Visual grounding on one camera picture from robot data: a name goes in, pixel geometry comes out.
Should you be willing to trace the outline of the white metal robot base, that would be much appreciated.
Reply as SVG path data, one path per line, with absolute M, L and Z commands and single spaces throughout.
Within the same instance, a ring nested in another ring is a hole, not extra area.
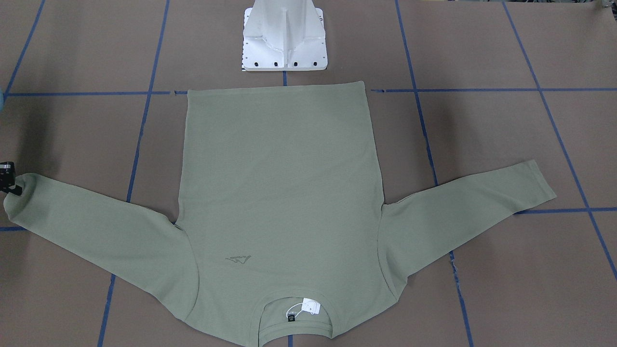
M 243 19 L 245 72 L 327 69 L 324 13 L 312 0 L 256 0 Z

